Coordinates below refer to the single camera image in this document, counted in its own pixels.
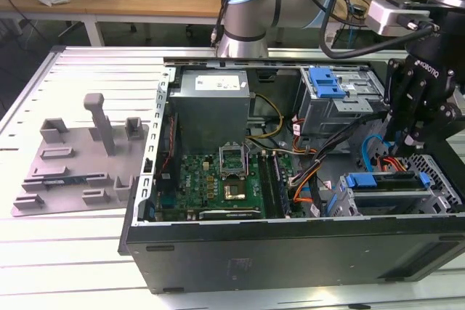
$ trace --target cpu socket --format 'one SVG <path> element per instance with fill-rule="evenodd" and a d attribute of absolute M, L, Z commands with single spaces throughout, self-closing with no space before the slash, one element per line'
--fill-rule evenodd
<path fill-rule="evenodd" d="M 240 179 L 225 179 L 223 181 L 225 200 L 245 200 L 246 181 Z"/>

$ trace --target power cord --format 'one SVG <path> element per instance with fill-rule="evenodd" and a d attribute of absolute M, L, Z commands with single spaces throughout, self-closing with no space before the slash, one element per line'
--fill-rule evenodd
<path fill-rule="evenodd" d="M 433 26 L 433 24 L 428 24 L 426 25 L 425 28 L 422 28 L 412 34 L 408 34 L 407 36 L 390 39 L 383 43 L 375 44 L 375 45 L 368 46 L 362 49 L 356 49 L 356 50 L 347 51 L 347 52 L 334 52 L 326 44 L 325 32 L 326 32 L 326 28 L 328 27 L 329 17 L 331 16 L 331 13 L 334 9 L 335 4 L 336 4 L 336 0 L 329 1 L 328 11 L 325 13 L 325 17 L 323 18 L 323 23 L 320 29 L 320 48 L 326 56 L 334 60 L 343 60 L 343 59 L 359 57 L 365 54 L 372 54 L 374 52 L 379 52 L 381 50 L 389 49 L 393 46 L 406 44 L 409 41 L 414 41 L 420 38 L 424 38 L 425 36 L 429 36 L 435 30 L 435 27 Z"/>
<path fill-rule="evenodd" d="M 21 17 L 24 18 L 24 19 L 32 26 L 32 28 L 34 28 L 34 30 L 37 32 L 37 34 L 39 34 L 40 37 L 41 37 L 45 42 L 48 43 L 48 45 L 52 46 L 52 43 L 50 43 L 49 39 L 47 39 L 47 38 L 44 36 L 44 34 L 42 34 L 42 32 L 41 32 L 39 29 L 37 29 L 37 27 L 31 22 L 31 20 L 29 20 L 29 19 L 21 12 L 21 10 L 19 10 L 19 9 L 17 8 L 17 6 L 16 6 L 15 4 L 13 4 L 13 1 L 12 1 L 12 0 L 8 0 L 8 2 L 9 2 L 10 5 L 16 10 L 16 12 L 17 12 L 18 14 L 20 14 Z"/>

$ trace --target aluminum extrusion table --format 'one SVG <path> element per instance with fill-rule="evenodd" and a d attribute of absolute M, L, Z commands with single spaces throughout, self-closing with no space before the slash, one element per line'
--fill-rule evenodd
<path fill-rule="evenodd" d="M 292 49 L 272 49 L 270 56 L 324 58 L 318 50 Z M 82 97 L 101 91 L 112 124 L 129 116 L 147 123 L 163 57 L 213 57 L 213 52 L 111 47 L 52 52 L 0 122 L 0 309 L 348 309 L 353 303 L 372 309 L 464 308 L 465 256 L 417 283 L 156 296 L 132 258 L 117 253 L 123 209 L 12 218 L 12 202 L 41 141 L 43 119 L 61 117 L 68 127 L 90 125 Z M 452 143 L 463 152 L 465 136 Z"/>

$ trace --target robotic arm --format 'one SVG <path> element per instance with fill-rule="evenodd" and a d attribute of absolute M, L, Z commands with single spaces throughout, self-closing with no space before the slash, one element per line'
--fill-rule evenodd
<path fill-rule="evenodd" d="M 306 28 L 319 14 L 312 0 L 229 0 L 218 56 L 268 57 L 268 28 Z"/>
<path fill-rule="evenodd" d="M 320 47 L 332 59 L 405 44 L 407 59 L 389 61 L 384 96 L 389 108 L 384 139 L 395 143 L 391 155 L 409 156 L 427 142 L 447 139 L 465 129 L 458 107 L 463 101 L 458 87 L 465 83 L 465 0 L 374 0 L 366 26 L 379 35 L 397 38 L 349 52 L 333 52 L 324 41 L 336 0 L 316 1 L 320 4 L 315 0 L 229 0 L 218 56 L 267 57 L 264 37 L 268 28 L 306 28 L 322 17 L 321 8 L 325 16 Z"/>
<path fill-rule="evenodd" d="M 390 60 L 384 102 L 389 105 L 384 139 L 393 155 L 421 151 L 465 129 L 458 107 L 465 83 L 465 0 L 375 0 L 367 24 L 386 35 L 434 26 L 406 44 L 406 60 Z"/>

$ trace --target green circuit board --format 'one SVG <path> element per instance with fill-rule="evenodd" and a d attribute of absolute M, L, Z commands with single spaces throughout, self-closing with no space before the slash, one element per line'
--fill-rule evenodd
<path fill-rule="evenodd" d="M 225 163 L 224 167 L 237 168 Z M 262 181 L 260 180 L 259 156 L 249 155 L 248 176 L 222 178 L 219 172 L 219 155 L 183 155 L 180 171 L 179 190 L 168 209 L 163 209 L 163 220 L 185 220 L 207 210 L 259 211 L 260 218 L 266 218 Z M 278 158 L 283 178 L 294 175 L 291 158 L 280 155 Z"/>

